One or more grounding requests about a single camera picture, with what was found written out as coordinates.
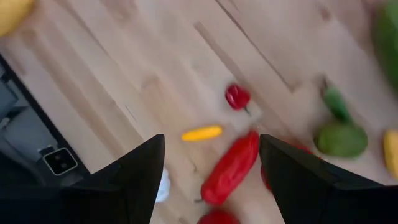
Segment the small yellow pepper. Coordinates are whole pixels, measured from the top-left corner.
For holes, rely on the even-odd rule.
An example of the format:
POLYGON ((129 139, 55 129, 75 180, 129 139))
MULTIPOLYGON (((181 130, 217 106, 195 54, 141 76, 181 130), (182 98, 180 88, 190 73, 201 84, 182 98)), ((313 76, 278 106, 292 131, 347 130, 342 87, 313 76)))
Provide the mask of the small yellow pepper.
POLYGON ((183 141, 204 141, 213 139, 223 133, 223 127, 220 125, 203 126, 185 131, 181 135, 183 141))

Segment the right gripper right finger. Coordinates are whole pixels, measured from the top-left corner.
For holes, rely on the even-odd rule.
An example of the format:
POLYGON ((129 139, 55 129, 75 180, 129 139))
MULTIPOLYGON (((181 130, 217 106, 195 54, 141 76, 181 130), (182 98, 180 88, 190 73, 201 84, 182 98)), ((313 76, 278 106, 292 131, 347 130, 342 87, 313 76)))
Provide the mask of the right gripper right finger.
POLYGON ((259 157, 285 224, 398 224, 398 185, 383 185, 269 134, 259 157))

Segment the glossy red round fruit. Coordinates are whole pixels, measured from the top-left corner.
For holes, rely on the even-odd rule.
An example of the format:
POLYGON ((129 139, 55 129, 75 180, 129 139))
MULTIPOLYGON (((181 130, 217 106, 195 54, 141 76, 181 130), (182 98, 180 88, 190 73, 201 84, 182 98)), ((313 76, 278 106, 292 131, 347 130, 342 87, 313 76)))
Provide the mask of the glossy red round fruit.
MULTIPOLYGON (((313 155, 313 152, 310 151, 309 149, 307 149, 307 148, 306 148, 305 146, 303 146, 303 145, 294 145, 294 147, 297 148, 297 149, 300 149, 300 150, 302 150, 302 151, 305 151, 305 152, 307 152, 308 154, 313 155)), ((268 183, 268 180, 267 180, 267 177, 266 177, 266 173, 265 173, 265 170, 264 170, 263 166, 261 166, 261 178, 262 178, 262 181, 263 181, 263 183, 264 183, 266 189, 267 189, 269 192, 272 192, 271 187, 270 187, 270 185, 269 185, 269 183, 268 183)))

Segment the green cucumber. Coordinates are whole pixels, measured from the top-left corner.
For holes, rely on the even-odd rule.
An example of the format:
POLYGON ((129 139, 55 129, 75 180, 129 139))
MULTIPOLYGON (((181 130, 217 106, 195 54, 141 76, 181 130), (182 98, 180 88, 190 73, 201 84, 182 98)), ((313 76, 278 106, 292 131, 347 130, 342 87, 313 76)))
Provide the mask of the green cucumber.
POLYGON ((373 42, 379 64, 398 94, 398 0, 388 0, 377 10, 373 42))

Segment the yellow lemon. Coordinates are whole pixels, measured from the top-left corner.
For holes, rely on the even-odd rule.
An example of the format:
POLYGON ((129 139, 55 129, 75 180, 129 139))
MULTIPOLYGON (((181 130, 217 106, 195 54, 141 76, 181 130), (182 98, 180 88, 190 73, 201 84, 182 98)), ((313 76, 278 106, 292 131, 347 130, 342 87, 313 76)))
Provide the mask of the yellow lemon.
POLYGON ((398 131, 388 129, 383 136, 384 160, 387 170, 398 180, 398 131))

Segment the white garlic bulb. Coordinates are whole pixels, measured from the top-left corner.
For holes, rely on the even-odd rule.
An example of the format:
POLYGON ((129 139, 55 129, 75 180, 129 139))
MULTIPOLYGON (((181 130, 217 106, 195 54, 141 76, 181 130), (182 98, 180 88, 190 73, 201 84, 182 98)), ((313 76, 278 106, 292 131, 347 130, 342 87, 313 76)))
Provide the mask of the white garlic bulb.
POLYGON ((170 193, 169 172, 164 167, 155 202, 156 203, 164 202, 169 197, 169 193, 170 193))

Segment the red strawberry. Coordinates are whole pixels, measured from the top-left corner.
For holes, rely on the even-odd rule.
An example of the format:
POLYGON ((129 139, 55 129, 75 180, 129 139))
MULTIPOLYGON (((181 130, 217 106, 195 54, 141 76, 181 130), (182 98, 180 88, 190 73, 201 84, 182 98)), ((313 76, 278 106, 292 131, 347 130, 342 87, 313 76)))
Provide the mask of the red strawberry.
POLYGON ((202 216, 197 224, 240 224, 240 221, 232 213, 216 209, 202 216))

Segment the green chili pepper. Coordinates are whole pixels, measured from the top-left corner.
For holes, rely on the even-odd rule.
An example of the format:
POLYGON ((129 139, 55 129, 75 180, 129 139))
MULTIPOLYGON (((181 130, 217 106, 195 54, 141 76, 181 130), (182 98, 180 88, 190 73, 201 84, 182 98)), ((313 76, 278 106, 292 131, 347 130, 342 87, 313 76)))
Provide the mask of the green chili pepper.
POLYGON ((324 104, 337 120, 344 123, 353 122, 352 116, 347 109, 342 94, 336 87, 329 84, 326 78, 324 78, 322 81, 320 92, 324 104))

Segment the long red pepper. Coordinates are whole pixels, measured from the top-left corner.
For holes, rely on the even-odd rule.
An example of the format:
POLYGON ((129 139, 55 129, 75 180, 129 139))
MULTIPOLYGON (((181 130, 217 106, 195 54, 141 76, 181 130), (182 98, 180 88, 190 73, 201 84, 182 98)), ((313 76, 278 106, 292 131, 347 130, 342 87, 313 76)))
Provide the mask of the long red pepper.
POLYGON ((238 138, 201 185, 195 203, 222 205, 252 169, 259 154, 259 133, 252 129, 238 138))

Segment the yellow corn cob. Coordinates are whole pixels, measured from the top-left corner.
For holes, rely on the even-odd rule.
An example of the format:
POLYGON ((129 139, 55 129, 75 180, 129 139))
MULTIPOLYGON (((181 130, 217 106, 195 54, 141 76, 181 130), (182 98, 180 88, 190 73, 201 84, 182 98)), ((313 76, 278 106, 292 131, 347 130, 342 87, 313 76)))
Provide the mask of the yellow corn cob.
POLYGON ((13 32, 34 6, 35 0, 0 0, 0 37, 13 32))

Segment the white-edged black device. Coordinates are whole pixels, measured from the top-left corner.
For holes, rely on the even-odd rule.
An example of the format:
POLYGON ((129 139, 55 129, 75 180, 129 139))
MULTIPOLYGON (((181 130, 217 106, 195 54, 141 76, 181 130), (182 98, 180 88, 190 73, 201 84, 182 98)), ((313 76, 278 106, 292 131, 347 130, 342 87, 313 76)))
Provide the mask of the white-edged black device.
POLYGON ((65 147, 44 155, 43 160, 56 176, 63 175, 78 166, 76 159, 65 147))

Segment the small red habanero pepper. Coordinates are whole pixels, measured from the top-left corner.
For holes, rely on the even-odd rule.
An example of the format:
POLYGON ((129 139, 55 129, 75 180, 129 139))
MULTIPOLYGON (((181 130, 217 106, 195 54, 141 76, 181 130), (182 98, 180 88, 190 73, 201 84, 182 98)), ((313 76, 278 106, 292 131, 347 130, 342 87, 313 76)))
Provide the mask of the small red habanero pepper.
POLYGON ((249 116, 251 115, 248 110, 251 94, 247 89, 237 83, 231 83, 226 88, 224 96, 232 109, 235 111, 244 110, 249 116))

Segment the green lime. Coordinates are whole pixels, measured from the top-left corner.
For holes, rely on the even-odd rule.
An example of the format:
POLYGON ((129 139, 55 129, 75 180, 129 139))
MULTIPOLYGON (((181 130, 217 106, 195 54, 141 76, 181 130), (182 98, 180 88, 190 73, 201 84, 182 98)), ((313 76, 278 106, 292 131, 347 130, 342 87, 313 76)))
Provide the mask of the green lime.
POLYGON ((317 130, 313 141, 317 149, 324 154, 354 158, 366 150, 368 135, 357 124, 332 121, 317 130))

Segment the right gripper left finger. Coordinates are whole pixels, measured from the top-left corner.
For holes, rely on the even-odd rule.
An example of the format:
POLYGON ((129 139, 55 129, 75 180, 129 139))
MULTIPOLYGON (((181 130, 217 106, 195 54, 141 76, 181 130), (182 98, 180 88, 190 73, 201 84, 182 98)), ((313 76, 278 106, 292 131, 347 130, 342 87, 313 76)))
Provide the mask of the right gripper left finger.
POLYGON ((0 224, 149 224, 164 157, 156 134, 73 185, 0 187, 0 224))

